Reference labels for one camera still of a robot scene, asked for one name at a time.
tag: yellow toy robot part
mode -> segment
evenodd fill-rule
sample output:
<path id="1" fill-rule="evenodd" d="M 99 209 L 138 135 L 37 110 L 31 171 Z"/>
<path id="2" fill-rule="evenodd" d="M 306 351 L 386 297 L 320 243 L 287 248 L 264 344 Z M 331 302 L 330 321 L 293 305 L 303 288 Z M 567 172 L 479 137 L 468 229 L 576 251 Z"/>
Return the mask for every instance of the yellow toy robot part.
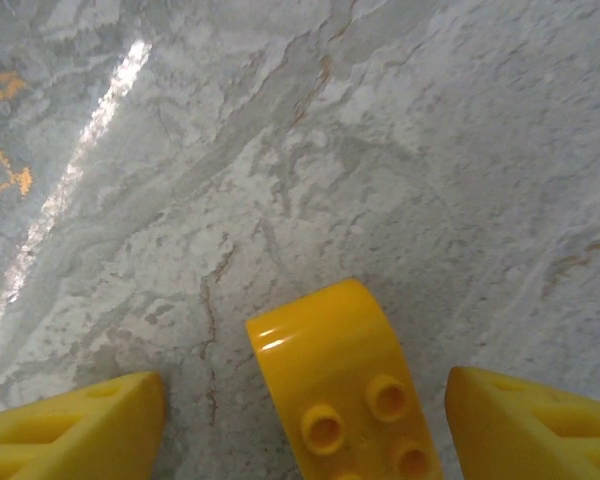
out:
<path id="1" fill-rule="evenodd" d="M 306 480 L 439 480 L 402 349 L 382 310 L 346 280 L 247 323 Z"/>
<path id="2" fill-rule="evenodd" d="M 0 480 L 149 479 L 162 381 L 136 373 L 0 413 Z"/>
<path id="3" fill-rule="evenodd" d="M 465 480 L 600 480 L 600 402 L 456 367 L 446 411 Z"/>

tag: yellow lego piece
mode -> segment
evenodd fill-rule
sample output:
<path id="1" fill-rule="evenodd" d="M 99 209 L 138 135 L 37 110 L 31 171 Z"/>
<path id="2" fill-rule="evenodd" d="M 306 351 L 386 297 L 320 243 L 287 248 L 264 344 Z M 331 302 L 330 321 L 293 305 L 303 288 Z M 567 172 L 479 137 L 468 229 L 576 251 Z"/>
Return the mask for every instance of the yellow lego piece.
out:
<path id="1" fill-rule="evenodd" d="M 140 480 L 165 421 L 162 381 L 136 373 L 0 413 L 0 480 Z"/>
<path id="2" fill-rule="evenodd" d="M 600 402 L 456 367 L 446 410 L 465 480 L 600 480 Z"/>
<path id="3" fill-rule="evenodd" d="M 442 479 L 400 344 L 362 284 L 318 291 L 247 331 L 306 480 Z"/>

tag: floor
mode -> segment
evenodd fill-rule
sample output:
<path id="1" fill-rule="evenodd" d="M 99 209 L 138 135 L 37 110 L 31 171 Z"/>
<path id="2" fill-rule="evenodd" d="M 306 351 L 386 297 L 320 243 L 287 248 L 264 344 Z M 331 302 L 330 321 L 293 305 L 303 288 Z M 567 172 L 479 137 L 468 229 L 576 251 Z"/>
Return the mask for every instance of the floor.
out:
<path id="1" fill-rule="evenodd" d="M 356 276 L 600 399 L 600 0 L 0 0 L 0 410 L 158 369 L 155 479 L 298 479 L 244 321 Z"/>

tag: lego brick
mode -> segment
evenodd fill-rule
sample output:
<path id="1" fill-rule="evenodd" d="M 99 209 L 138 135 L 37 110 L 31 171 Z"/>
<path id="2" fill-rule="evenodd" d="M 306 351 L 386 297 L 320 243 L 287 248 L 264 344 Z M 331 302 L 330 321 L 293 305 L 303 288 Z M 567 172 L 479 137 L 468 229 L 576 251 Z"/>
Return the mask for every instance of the lego brick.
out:
<path id="1" fill-rule="evenodd" d="M 446 411 L 465 480 L 600 480 L 600 402 L 456 367 Z"/>
<path id="2" fill-rule="evenodd" d="M 306 480 L 442 478 L 398 340 L 356 280 L 247 322 Z"/>
<path id="3" fill-rule="evenodd" d="M 152 372 L 2 412 L 0 480 L 148 479 L 164 422 Z"/>

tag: curved yellow brick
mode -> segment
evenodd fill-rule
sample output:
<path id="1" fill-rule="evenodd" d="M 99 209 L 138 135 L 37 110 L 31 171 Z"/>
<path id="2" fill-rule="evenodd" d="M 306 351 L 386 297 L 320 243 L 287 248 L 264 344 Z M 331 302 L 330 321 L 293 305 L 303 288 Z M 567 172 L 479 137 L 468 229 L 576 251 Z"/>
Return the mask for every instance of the curved yellow brick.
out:
<path id="1" fill-rule="evenodd" d="M 345 280 L 247 322 L 306 480 L 440 480 L 400 344 L 380 306 Z"/>

